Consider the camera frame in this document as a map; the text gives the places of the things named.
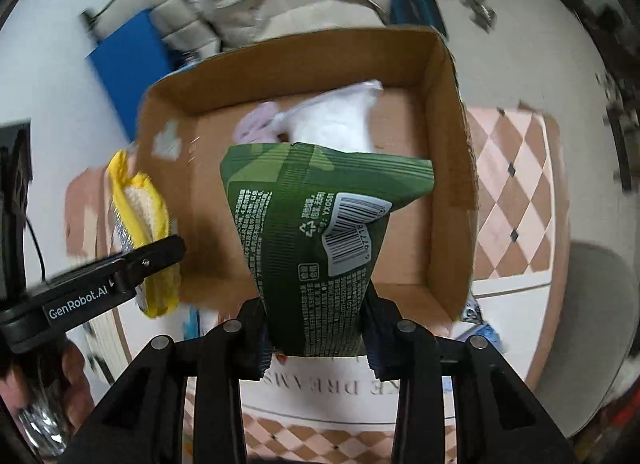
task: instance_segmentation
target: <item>silver screw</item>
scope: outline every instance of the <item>silver screw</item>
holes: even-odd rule
[[[471,343],[472,347],[480,350],[486,348],[486,346],[489,344],[484,336],[480,336],[478,334],[471,336],[471,338],[469,338],[469,343]]]
[[[162,350],[169,346],[169,338],[167,336],[156,336],[151,340],[151,346],[156,350]]]
[[[413,332],[415,330],[415,323],[410,319],[401,319],[398,322],[398,330],[401,332]]]
[[[225,324],[222,326],[225,332],[238,332],[242,329],[242,322],[237,319],[230,319],[225,321]]]

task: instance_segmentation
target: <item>green package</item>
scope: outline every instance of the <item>green package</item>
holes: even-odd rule
[[[389,213],[432,190],[431,162],[251,143],[229,148],[220,175],[273,346],[292,356],[356,355]]]

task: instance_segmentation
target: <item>cardboard box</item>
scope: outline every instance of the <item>cardboard box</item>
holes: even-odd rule
[[[262,101],[288,108],[377,79],[370,116],[383,153],[433,161],[433,193],[392,214],[373,282],[433,332],[465,304],[476,245],[475,163],[454,67],[427,29],[329,30],[275,38],[170,75],[140,109],[138,168],[164,195],[187,255],[180,299],[235,316],[256,295],[219,165],[238,120]]]

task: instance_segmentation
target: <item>white barcode sticker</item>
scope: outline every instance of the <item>white barcode sticker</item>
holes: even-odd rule
[[[331,221],[322,233],[330,277],[341,275],[371,260],[371,237],[365,224],[391,209],[388,200],[341,192],[335,196]]]

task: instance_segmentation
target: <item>gray chair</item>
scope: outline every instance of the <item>gray chair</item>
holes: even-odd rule
[[[600,409],[638,328],[638,278],[613,251],[572,242],[560,323],[535,394],[565,437]]]

